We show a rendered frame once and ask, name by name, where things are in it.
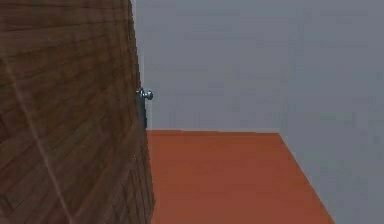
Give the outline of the silver round door knob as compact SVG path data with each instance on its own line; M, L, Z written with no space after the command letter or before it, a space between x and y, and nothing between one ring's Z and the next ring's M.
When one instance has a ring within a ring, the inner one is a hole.
M154 97L154 94L151 90L145 90L144 88L140 88L137 91L137 94L141 99L144 99L144 100L152 100Z

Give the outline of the brown wooden room door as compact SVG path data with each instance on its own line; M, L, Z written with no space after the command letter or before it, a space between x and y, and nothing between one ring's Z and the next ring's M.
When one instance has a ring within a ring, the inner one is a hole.
M132 0L0 0L0 224L151 224Z

